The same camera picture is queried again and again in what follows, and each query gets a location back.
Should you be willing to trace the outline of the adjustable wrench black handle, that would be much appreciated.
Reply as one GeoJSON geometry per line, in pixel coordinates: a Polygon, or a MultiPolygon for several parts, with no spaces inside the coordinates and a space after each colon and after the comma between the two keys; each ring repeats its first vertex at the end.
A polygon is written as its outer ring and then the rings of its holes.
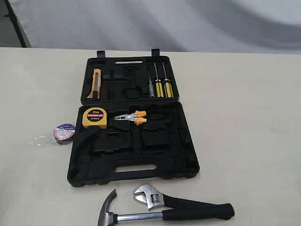
{"type": "Polygon", "coordinates": [[[154,188],[151,184],[142,184],[133,191],[134,199],[147,205],[148,210],[158,207],[170,207],[174,209],[191,209],[211,206],[220,206],[207,202],[198,202],[187,199],[175,198],[165,195],[154,188]]]}

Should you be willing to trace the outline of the black electrical tape roll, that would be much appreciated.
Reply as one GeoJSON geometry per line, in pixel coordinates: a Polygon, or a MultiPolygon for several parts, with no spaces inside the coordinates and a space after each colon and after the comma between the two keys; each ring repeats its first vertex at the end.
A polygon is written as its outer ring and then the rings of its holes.
{"type": "Polygon", "coordinates": [[[35,136],[30,141],[30,146],[41,147],[46,145],[68,145],[73,141],[75,126],[70,123],[56,126],[52,132],[35,136]]]}

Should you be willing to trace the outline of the claw hammer black grip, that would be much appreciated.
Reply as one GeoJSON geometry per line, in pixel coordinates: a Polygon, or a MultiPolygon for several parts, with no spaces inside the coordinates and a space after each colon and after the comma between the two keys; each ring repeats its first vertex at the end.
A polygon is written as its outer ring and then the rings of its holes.
{"type": "Polygon", "coordinates": [[[202,208],[200,210],[172,209],[153,213],[118,215],[109,211],[110,204],[116,197],[116,190],[113,189],[102,205],[98,219],[99,226],[113,226],[119,222],[124,221],[153,219],[161,219],[163,221],[200,220],[210,218],[229,220],[235,215],[234,208],[229,203],[213,205],[210,207],[202,208]]]}

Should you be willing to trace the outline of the black plastic tool case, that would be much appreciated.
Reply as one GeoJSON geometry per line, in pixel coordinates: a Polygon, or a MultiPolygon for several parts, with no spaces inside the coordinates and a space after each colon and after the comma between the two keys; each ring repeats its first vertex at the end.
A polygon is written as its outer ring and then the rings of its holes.
{"type": "Polygon", "coordinates": [[[73,187],[142,178],[192,178],[199,163],[167,56],[153,49],[150,56],[107,57],[99,50],[87,60],[81,92],[67,180],[73,187]],[[156,63],[163,97],[157,97],[156,63]],[[167,98],[166,74],[174,97],[167,98]],[[149,77],[155,97],[149,96],[149,77]],[[100,99],[87,98],[94,69],[101,70],[100,99]],[[107,112],[107,128],[84,128],[84,112],[100,107],[107,112]],[[136,126],[132,121],[113,118],[135,111],[146,111],[147,121],[136,126]]]}

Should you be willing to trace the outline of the clear voltage tester screwdriver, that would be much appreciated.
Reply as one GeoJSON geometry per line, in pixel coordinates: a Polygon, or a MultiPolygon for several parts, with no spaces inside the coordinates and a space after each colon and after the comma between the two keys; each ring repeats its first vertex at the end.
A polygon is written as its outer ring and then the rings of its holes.
{"type": "Polygon", "coordinates": [[[148,83],[148,87],[149,87],[149,96],[150,96],[150,97],[155,97],[155,95],[154,95],[154,89],[153,89],[153,84],[152,84],[152,81],[151,81],[151,76],[150,76],[150,70],[149,70],[149,68],[147,69],[147,72],[148,72],[148,77],[149,77],[149,83],[148,83]]]}

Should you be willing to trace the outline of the yellow black screwdriver right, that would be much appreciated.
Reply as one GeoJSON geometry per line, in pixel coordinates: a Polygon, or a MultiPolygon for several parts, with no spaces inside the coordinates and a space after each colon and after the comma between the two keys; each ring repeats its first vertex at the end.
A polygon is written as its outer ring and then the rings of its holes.
{"type": "Polygon", "coordinates": [[[162,66],[163,66],[163,72],[164,72],[164,76],[165,76],[164,89],[165,89],[166,97],[171,98],[171,97],[174,97],[173,90],[172,90],[172,84],[171,84],[171,81],[167,77],[165,64],[162,63],[162,66]]]}

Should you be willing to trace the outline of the yellow black screwdriver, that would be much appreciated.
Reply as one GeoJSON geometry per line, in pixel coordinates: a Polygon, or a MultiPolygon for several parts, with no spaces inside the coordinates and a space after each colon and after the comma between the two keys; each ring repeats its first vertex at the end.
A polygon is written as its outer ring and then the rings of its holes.
{"type": "Polygon", "coordinates": [[[164,94],[163,94],[163,89],[162,89],[162,83],[161,83],[161,80],[158,77],[158,71],[157,71],[156,63],[154,63],[154,68],[155,68],[155,74],[156,74],[155,83],[156,83],[157,97],[163,97],[164,94]]]}
{"type": "Polygon", "coordinates": [[[165,64],[162,63],[162,66],[163,66],[163,72],[164,72],[164,76],[165,76],[164,89],[165,89],[166,97],[171,98],[171,97],[174,97],[173,90],[172,90],[172,84],[171,84],[171,81],[167,77],[165,64]]]}

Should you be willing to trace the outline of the yellow black screwdriver left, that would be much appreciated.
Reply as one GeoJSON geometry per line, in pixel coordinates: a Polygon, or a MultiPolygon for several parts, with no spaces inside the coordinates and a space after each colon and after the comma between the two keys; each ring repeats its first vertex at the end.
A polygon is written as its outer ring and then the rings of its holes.
{"type": "Polygon", "coordinates": [[[155,83],[156,83],[157,97],[163,97],[164,94],[163,94],[163,89],[162,89],[162,83],[161,83],[161,80],[158,77],[158,71],[157,71],[156,63],[154,63],[154,68],[155,68],[155,74],[156,74],[155,83]]]}

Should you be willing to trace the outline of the yellow measuring tape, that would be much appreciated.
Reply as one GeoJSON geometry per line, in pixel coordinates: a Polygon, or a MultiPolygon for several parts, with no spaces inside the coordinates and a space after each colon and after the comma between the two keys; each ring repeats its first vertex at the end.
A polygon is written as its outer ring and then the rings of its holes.
{"type": "Polygon", "coordinates": [[[100,107],[92,107],[87,109],[83,114],[82,126],[86,129],[91,126],[97,126],[100,129],[106,129],[107,112],[100,107]]]}

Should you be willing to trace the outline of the orange utility knife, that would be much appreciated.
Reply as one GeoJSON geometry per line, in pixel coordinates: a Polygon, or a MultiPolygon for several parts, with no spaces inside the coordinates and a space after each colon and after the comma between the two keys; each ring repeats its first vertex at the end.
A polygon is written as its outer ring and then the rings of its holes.
{"type": "Polygon", "coordinates": [[[91,92],[87,96],[87,98],[100,99],[101,70],[100,69],[94,69],[92,78],[93,78],[93,80],[92,80],[91,92]]]}

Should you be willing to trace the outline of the orange handled pliers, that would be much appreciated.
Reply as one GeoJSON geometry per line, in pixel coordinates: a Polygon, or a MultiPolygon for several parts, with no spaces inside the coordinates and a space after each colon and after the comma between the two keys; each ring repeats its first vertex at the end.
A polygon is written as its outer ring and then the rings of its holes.
{"type": "Polygon", "coordinates": [[[147,121],[145,116],[146,111],[135,111],[131,114],[122,114],[115,116],[113,119],[117,121],[132,121],[136,126],[139,126],[147,121]]]}

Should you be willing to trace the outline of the black metal frame post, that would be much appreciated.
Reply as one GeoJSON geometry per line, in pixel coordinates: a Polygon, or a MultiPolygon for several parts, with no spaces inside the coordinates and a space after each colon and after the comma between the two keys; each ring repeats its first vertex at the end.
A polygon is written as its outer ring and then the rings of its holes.
{"type": "Polygon", "coordinates": [[[14,12],[11,4],[9,3],[8,0],[4,0],[4,3],[5,3],[5,6],[7,8],[7,11],[8,11],[6,14],[4,14],[4,17],[10,19],[10,21],[11,21],[11,23],[13,25],[13,28],[14,28],[14,30],[16,32],[17,38],[18,38],[18,40],[19,40],[19,42],[21,44],[21,47],[22,48],[28,48],[29,45],[25,41],[25,38],[24,38],[24,35],[23,35],[23,32],[22,32],[21,26],[19,24],[19,21],[18,21],[16,15],[15,15],[15,12],[14,12]]]}

